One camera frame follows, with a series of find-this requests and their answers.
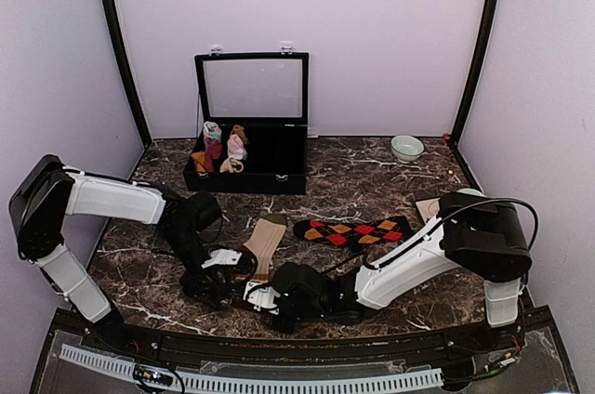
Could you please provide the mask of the striped beige maroon sock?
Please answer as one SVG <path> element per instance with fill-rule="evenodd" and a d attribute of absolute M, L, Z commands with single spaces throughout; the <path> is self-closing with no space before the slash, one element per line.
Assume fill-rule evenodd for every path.
<path fill-rule="evenodd" d="M 242 253 L 232 274 L 237 282 L 267 282 L 272 257 L 284 237 L 287 222 L 282 215 L 267 214 L 258 219 L 251 237 L 238 249 Z"/>

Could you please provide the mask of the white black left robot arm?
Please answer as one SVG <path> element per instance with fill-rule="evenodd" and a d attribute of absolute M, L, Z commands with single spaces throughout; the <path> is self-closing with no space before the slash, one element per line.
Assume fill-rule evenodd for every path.
<path fill-rule="evenodd" d="M 58 156 L 44 156 L 12 195 L 8 210 L 20 259 L 37 266 L 88 322 L 111 353 L 131 345 L 130 331 L 118 321 L 114 303 L 67 247 L 66 216 L 119 218 L 154 225 L 185 272 L 183 292 L 217 309 L 223 282 L 220 261 L 205 250 L 200 234 L 221 220 L 214 196 L 199 191 L 182 197 L 163 185 L 106 177 L 70 168 Z"/>

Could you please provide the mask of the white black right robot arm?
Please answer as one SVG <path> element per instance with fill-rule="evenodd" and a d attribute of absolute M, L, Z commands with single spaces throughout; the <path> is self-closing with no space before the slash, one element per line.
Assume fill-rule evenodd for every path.
<path fill-rule="evenodd" d="M 340 278 L 287 262 L 271 280 L 268 325 L 291 334 L 299 321 L 359 324 L 431 278 L 462 268 L 483 279 L 486 322 L 475 329 L 474 342 L 493 351 L 509 338 L 532 266 L 530 251 L 536 239 L 523 233 L 520 206 L 535 211 L 518 199 L 451 192 L 410 239 Z"/>

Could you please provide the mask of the black argyle orange red sock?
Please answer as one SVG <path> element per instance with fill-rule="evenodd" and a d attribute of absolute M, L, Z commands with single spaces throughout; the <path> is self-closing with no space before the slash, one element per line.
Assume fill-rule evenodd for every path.
<path fill-rule="evenodd" d="M 293 233 L 309 243 L 347 247 L 354 253 L 368 245 L 408 240 L 414 234 L 405 216 L 355 223 L 306 219 L 294 225 Z"/>

